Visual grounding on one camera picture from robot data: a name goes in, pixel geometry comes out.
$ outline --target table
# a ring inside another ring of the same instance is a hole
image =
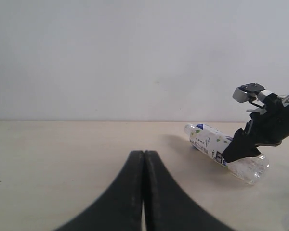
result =
[[[244,123],[208,123],[232,135]],[[246,185],[191,147],[182,122],[1,122],[0,231],[50,231],[89,206],[131,150],[156,150],[200,206],[238,231],[279,231],[289,211],[289,137],[261,147],[265,178]]]

